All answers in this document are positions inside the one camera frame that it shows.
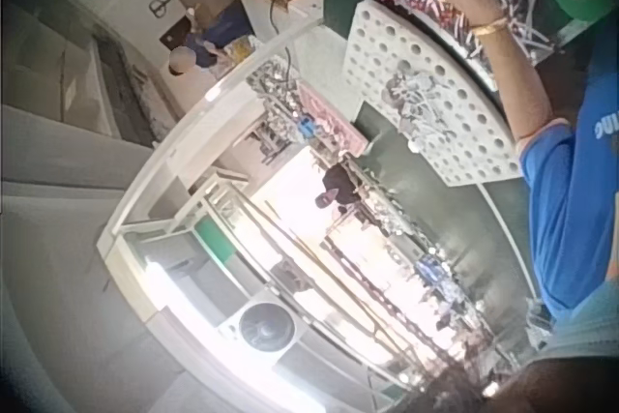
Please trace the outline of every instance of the round hole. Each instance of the round hole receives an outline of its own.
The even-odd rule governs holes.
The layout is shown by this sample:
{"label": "round hole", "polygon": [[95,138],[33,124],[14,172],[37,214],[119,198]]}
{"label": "round hole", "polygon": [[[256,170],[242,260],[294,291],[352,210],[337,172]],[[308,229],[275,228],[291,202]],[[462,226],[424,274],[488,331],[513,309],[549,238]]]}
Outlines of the round hole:
{"label": "round hole", "polygon": [[400,70],[401,72],[408,72],[410,71],[410,69],[411,69],[411,66],[408,60],[400,60],[398,62],[398,70]]}

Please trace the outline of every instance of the yellow object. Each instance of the yellow object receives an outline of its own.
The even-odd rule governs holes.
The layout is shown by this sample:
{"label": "yellow object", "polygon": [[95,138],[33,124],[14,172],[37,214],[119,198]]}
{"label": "yellow object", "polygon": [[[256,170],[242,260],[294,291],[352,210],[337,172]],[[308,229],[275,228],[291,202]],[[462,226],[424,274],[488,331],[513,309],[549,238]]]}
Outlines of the yellow object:
{"label": "yellow object", "polygon": [[478,38],[481,36],[487,36],[488,34],[494,34],[497,31],[507,27],[509,23],[509,19],[506,16],[502,16],[499,19],[495,19],[489,24],[485,24],[483,26],[476,26],[471,29],[473,34]]}

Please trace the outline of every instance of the worker in blue shirt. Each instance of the worker in blue shirt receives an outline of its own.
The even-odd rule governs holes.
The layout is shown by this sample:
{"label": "worker in blue shirt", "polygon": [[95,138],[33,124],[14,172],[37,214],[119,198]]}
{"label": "worker in blue shirt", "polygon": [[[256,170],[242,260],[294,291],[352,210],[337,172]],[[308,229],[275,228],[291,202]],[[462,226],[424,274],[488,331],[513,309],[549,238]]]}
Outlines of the worker in blue shirt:
{"label": "worker in blue shirt", "polygon": [[462,411],[619,412],[617,15],[600,25],[575,130],[544,86],[498,0],[447,0],[490,62],[530,187],[530,236],[542,297],[556,319],[538,357],[490,400]]}

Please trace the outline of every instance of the gold bracelet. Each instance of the gold bracelet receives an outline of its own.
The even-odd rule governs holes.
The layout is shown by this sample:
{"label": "gold bracelet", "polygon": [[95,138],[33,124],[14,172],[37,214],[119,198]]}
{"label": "gold bracelet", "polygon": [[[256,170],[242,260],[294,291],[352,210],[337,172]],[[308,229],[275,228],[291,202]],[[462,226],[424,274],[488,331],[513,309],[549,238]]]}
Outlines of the gold bracelet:
{"label": "gold bracelet", "polygon": [[488,34],[496,33],[501,29],[507,27],[510,20],[506,16],[501,16],[499,19],[495,19],[489,24],[484,24],[482,26],[475,26],[471,28],[471,31],[478,38],[481,36],[487,36]]}

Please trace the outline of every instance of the person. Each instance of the person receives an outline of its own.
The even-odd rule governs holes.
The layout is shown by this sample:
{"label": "person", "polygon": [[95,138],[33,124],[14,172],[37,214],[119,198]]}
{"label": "person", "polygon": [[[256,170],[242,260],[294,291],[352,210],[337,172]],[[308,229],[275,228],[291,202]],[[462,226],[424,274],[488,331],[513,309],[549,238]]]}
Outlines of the person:
{"label": "person", "polygon": [[315,199],[318,208],[327,208],[336,201],[340,207],[343,207],[339,210],[344,214],[349,205],[361,200],[357,193],[357,186],[351,181],[348,171],[341,163],[336,163],[325,171],[322,184],[326,191]]}
{"label": "person", "polygon": [[498,0],[447,1],[476,27],[492,67],[530,188],[536,278],[556,319],[552,337],[533,361],[470,411],[617,412],[618,16],[599,25],[574,131],[555,118]]}
{"label": "person", "polygon": [[241,0],[234,0],[215,18],[213,24],[202,29],[195,19],[195,11],[189,8],[187,18],[192,24],[185,43],[170,52],[168,70],[174,76],[187,73],[194,66],[201,69],[219,70],[216,77],[221,77],[234,66],[224,48],[236,40],[253,34],[250,20]]}

